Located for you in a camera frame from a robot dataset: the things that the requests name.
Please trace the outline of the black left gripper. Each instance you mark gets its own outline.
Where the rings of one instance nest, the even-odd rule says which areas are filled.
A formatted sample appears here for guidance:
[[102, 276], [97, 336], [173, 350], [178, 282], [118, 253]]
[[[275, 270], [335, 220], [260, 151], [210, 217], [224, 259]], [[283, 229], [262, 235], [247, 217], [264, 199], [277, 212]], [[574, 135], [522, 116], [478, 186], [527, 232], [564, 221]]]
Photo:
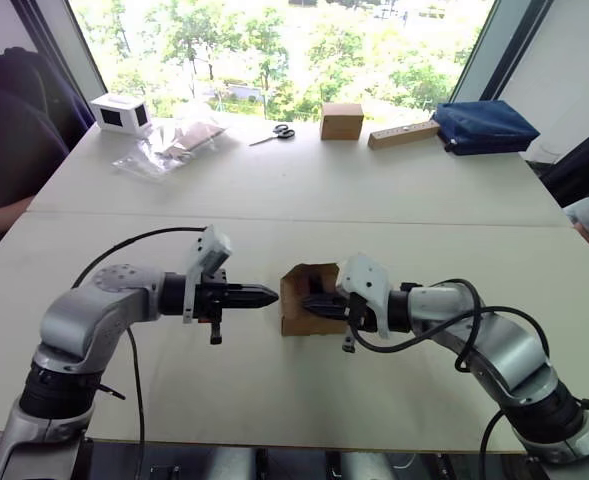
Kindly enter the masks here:
[[278, 299], [278, 294], [265, 285], [227, 284], [226, 271], [218, 269], [211, 275], [201, 275], [200, 284], [196, 288], [194, 317], [199, 323], [210, 326], [210, 344], [220, 345], [223, 307], [260, 309], [275, 303]]

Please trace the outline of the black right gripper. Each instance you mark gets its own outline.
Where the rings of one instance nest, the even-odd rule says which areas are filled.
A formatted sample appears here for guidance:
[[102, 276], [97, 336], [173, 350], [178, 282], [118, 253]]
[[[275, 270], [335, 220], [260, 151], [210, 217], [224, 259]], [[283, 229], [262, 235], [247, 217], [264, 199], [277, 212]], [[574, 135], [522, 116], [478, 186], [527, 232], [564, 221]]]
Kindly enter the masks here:
[[311, 278], [311, 294], [302, 300], [302, 307], [309, 313], [327, 319], [346, 319], [348, 332], [342, 344], [342, 350], [346, 353], [355, 353], [356, 344], [370, 351], [375, 351], [376, 346], [366, 341], [360, 334], [368, 314], [367, 301], [356, 293], [350, 293], [348, 300], [333, 294], [332, 283], [326, 285], [322, 277]]

